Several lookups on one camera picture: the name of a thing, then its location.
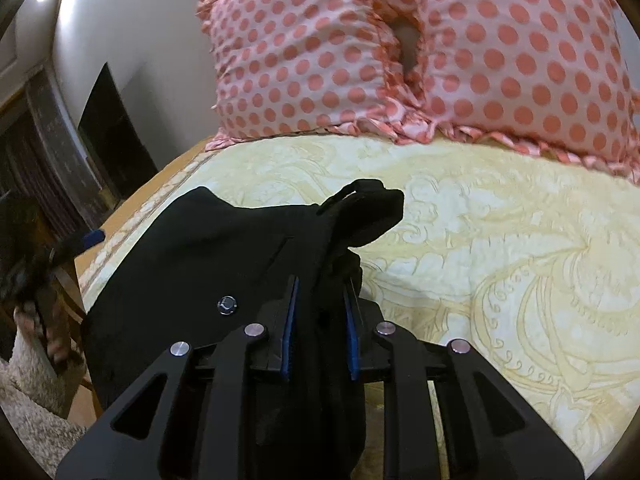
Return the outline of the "cream fleece sleeve forearm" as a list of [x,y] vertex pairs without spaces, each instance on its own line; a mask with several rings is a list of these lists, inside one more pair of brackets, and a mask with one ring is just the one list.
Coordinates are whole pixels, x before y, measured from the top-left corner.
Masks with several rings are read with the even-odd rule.
[[37,338],[17,332],[12,356],[1,363],[1,409],[29,454],[49,477],[87,428],[68,419],[86,362],[56,374]]

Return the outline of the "person's left hand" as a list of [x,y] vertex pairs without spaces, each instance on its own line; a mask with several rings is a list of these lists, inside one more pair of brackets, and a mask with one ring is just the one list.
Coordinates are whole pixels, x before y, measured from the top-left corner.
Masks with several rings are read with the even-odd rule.
[[57,302],[53,305],[47,328],[43,328],[36,318],[24,309],[14,311],[14,321],[23,337],[39,344],[53,364],[65,362],[70,357],[70,324],[64,304]]

